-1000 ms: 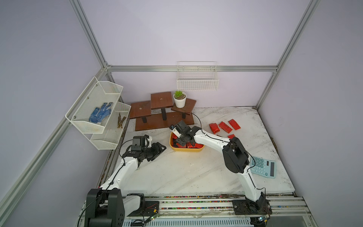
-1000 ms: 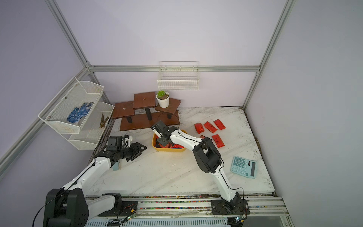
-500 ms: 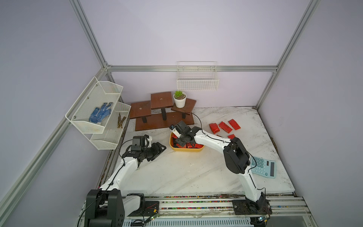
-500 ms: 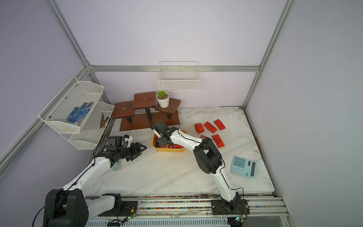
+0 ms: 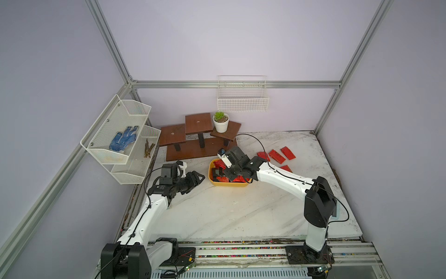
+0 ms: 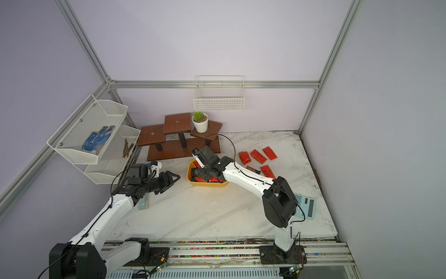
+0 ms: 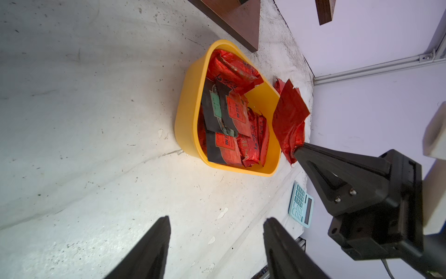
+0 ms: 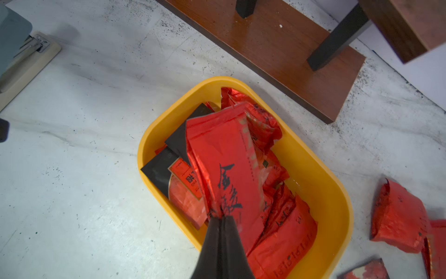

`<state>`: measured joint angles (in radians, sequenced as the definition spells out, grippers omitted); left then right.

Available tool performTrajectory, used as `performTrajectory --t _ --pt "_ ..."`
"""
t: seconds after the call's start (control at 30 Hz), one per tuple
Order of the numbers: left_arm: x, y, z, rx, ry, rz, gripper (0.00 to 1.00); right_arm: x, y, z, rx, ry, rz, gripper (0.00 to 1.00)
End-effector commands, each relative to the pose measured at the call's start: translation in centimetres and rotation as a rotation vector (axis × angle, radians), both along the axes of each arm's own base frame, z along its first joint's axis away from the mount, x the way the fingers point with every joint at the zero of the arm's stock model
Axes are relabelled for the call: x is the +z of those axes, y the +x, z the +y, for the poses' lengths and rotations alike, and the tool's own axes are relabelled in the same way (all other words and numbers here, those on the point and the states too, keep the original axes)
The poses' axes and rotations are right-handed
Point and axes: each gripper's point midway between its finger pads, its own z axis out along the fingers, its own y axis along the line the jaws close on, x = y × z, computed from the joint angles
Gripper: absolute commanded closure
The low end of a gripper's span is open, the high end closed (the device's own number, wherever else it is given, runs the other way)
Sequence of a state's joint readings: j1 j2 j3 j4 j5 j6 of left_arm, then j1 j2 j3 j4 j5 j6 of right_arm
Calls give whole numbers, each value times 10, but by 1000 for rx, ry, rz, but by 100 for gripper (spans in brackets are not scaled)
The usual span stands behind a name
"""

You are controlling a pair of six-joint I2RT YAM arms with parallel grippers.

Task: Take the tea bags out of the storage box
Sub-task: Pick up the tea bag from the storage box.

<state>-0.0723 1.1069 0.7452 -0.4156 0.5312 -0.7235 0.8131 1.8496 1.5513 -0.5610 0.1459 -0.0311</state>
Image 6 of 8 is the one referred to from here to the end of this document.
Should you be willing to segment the crinkled red foil tea bag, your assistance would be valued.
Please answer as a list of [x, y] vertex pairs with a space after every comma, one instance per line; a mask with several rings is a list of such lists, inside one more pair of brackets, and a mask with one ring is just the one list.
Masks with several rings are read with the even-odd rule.
[[246, 151], [239, 152], [239, 158], [243, 165], [247, 165], [249, 162], [252, 161], [249, 153]]

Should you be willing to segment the large red tea bag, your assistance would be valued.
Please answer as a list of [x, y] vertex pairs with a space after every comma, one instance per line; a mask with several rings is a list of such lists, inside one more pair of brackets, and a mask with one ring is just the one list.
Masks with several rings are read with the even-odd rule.
[[261, 165], [262, 164], [264, 164], [266, 161], [267, 161], [267, 158], [264, 156], [264, 155], [262, 155], [258, 150], [253, 150], [251, 153], [250, 153], [250, 155], [251, 155], [251, 157], [253, 158], [253, 159], [255, 159], [256, 161], [258, 161]]

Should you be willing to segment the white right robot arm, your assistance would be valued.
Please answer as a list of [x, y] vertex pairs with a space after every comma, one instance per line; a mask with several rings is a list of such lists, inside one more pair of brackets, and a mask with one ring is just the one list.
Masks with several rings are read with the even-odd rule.
[[283, 252], [291, 249], [295, 241], [290, 220], [296, 214], [298, 202], [286, 179], [252, 172], [227, 156], [219, 158], [207, 146], [201, 150], [195, 148], [192, 155], [200, 165], [200, 177], [224, 179], [259, 197], [267, 220], [274, 226], [275, 246]]

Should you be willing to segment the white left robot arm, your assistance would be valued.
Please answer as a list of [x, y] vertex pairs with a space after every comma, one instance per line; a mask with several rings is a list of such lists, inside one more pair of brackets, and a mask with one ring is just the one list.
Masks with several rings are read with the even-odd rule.
[[134, 164], [121, 171], [110, 185], [110, 198], [89, 224], [66, 243], [56, 244], [49, 253], [46, 270], [51, 279], [105, 279], [116, 270], [136, 263], [146, 278], [167, 264], [168, 249], [153, 250], [146, 238], [129, 237], [122, 244], [103, 250], [121, 219], [148, 193], [166, 192], [180, 175], [163, 172], [161, 163]]

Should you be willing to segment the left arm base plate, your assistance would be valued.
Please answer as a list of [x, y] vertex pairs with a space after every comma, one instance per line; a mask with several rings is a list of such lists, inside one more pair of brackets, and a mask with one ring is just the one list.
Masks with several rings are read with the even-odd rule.
[[134, 262], [145, 267], [160, 266], [168, 261], [169, 252], [170, 248], [168, 247], [150, 248], [147, 252], [144, 252], [136, 260], [134, 260]]

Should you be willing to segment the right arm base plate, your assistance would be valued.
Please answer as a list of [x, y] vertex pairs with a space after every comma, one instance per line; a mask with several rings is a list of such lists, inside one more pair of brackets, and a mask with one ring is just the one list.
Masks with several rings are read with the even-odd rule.
[[306, 253], [301, 245], [292, 245], [288, 251], [283, 251], [276, 245], [260, 246], [259, 254], [263, 265], [307, 264]]

